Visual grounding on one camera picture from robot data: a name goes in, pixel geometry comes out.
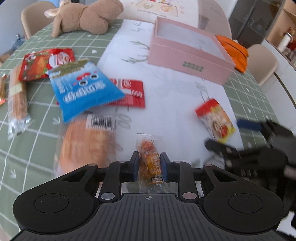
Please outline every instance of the stuffed animal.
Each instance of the stuffed animal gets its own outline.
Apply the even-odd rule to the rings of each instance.
[[[62,32],[85,30],[92,34],[104,34],[108,24],[123,12],[119,0],[98,0],[90,5],[72,3],[71,0],[60,0],[59,8],[45,11],[45,16],[54,18],[52,37]]]

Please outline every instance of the chair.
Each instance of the chair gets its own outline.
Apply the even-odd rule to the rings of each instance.
[[[261,44],[252,45],[248,51],[248,69],[261,86],[276,70],[278,60],[270,50]]]
[[[202,19],[207,21],[205,31],[232,39],[229,21],[222,7],[215,0],[200,0],[200,21]]]
[[[26,7],[21,13],[21,21],[25,31],[26,39],[32,37],[39,30],[53,21],[53,18],[47,18],[44,12],[56,8],[49,1],[38,1]]]

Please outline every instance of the red snack wrapper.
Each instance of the red snack wrapper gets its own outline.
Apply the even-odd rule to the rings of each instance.
[[[209,99],[195,112],[217,141],[224,143],[235,132],[228,115],[215,99]]]
[[[49,49],[24,56],[19,75],[20,81],[37,80],[48,77],[46,72],[62,64],[75,61],[73,50]]]
[[[144,86],[142,81],[126,79],[110,79],[110,81],[125,94],[123,99],[110,103],[110,105],[145,108]]]

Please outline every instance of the small orange snack packet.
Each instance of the small orange snack packet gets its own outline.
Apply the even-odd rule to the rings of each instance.
[[[140,134],[137,148],[141,155],[139,165],[140,193],[167,193],[167,184],[163,181],[160,157],[151,136]]]
[[[6,102],[5,99],[5,80],[7,78],[7,75],[3,75],[0,77],[0,105],[4,104]]]

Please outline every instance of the blue snack bag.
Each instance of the blue snack bag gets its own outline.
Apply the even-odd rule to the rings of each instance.
[[[124,97],[89,59],[69,62],[47,71],[64,122],[83,111]]]

